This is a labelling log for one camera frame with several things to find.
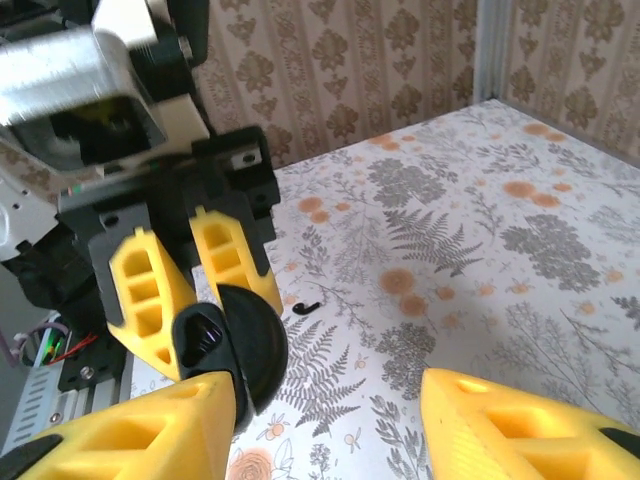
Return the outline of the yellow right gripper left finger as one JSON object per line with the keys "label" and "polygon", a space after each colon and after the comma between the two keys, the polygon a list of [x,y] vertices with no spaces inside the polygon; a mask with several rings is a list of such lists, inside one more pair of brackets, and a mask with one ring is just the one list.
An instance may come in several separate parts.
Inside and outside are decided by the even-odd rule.
{"label": "yellow right gripper left finger", "polygon": [[4,479],[223,479],[232,380],[203,374],[57,425],[1,458]]}

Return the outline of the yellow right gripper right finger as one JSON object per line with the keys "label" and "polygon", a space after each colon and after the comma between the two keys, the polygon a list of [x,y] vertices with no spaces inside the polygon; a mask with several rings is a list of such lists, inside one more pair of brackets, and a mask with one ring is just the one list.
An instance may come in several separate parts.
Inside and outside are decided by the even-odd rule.
{"label": "yellow right gripper right finger", "polygon": [[439,368],[420,400],[437,479],[639,476],[639,434],[610,417]]}

